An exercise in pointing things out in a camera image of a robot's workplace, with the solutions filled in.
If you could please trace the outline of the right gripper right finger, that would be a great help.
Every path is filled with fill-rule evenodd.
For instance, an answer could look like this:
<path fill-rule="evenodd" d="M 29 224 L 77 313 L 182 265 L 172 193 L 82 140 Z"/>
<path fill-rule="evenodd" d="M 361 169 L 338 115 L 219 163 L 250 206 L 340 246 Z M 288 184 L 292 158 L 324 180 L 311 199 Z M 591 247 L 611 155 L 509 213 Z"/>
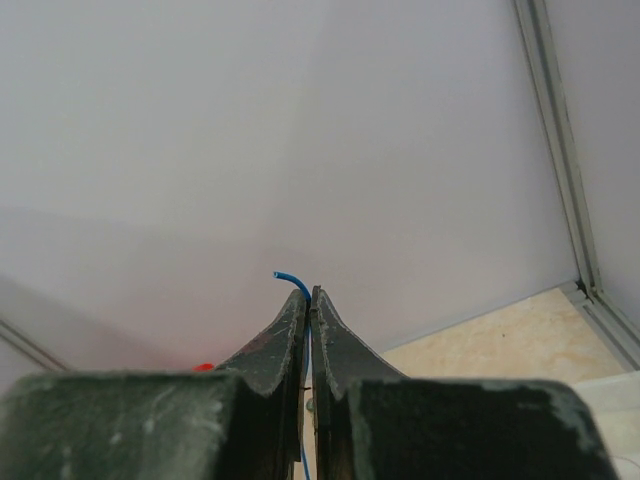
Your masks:
<path fill-rule="evenodd" d="M 539 379 L 411 378 L 341 320 L 309 310 L 321 479 L 613 479 L 588 406 Z"/>

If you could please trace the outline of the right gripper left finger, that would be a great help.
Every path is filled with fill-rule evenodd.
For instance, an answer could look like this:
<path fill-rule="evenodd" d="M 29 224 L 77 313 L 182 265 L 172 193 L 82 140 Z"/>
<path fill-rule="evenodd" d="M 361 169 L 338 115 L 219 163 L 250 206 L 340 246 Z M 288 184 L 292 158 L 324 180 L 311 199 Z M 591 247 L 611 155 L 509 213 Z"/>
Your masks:
<path fill-rule="evenodd" d="M 5 479 L 289 479 L 307 302 L 209 372 L 30 375 L 1 400 Z"/>

